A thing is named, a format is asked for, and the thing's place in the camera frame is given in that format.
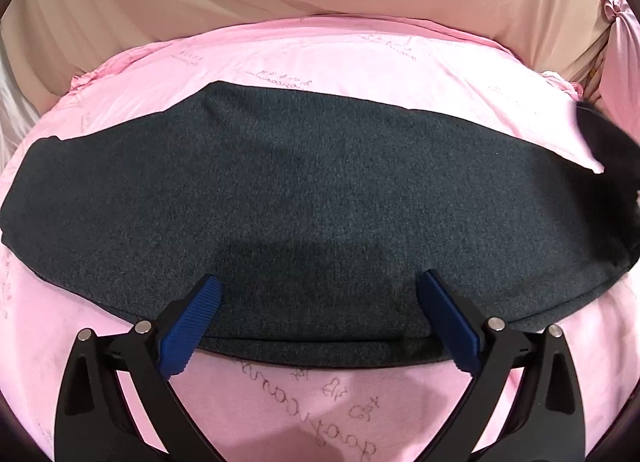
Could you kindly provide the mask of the dark grey pants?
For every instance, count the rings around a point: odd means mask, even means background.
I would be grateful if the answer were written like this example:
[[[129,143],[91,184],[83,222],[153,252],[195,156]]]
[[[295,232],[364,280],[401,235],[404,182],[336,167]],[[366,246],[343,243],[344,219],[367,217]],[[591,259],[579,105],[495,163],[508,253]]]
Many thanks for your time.
[[[160,113],[26,152],[2,241],[44,281],[134,321],[205,274],[201,347],[263,364],[442,360],[416,300],[435,270],[536,331],[639,258],[631,181],[457,117],[213,82]]]

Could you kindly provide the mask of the white satin curtain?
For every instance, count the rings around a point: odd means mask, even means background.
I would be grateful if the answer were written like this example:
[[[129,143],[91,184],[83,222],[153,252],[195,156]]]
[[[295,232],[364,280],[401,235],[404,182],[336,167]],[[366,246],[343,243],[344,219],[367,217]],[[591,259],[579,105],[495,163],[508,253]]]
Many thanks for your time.
[[[40,115],[18,87],[4,42],[0,56],[0,166],[4,168]]]

